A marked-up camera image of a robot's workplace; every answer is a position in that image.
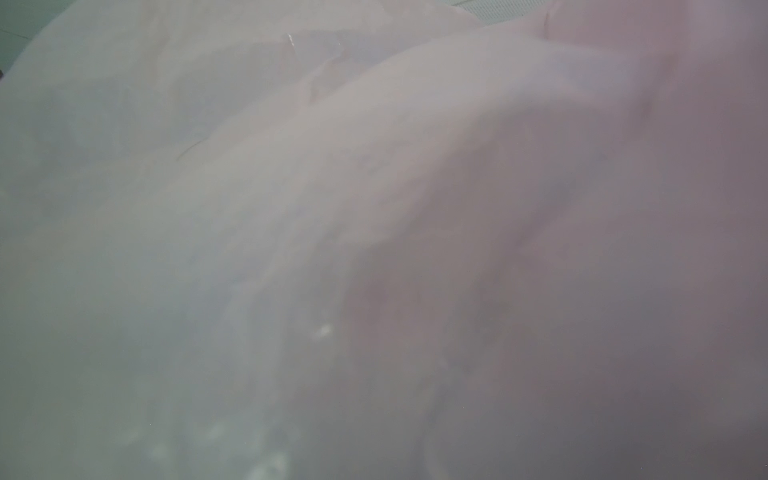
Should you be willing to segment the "pink plastic bag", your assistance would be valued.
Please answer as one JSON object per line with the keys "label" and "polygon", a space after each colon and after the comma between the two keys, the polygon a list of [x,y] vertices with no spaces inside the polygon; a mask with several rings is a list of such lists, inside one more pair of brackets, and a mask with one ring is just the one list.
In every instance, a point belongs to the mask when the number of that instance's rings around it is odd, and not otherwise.
{"label": "pink plastic bag", "polygon": [[766,3],[73,3],[1,82],[1,475],[765,478]]}

